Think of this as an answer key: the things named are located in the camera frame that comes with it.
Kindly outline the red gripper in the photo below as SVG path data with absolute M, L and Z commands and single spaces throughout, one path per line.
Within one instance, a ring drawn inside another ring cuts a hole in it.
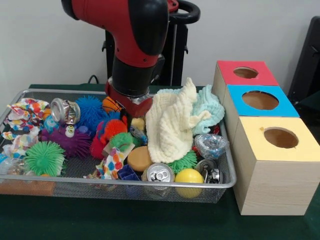
M 120 111 L 120 120 L 127 126 L 131 125 L 132 117 L 143 117 L 153 104 L 149 91 L 140 97 L 125 96 L 114 89 L 111 79 L 106 82 L 105 92 L 112 100 L 125 108 Z

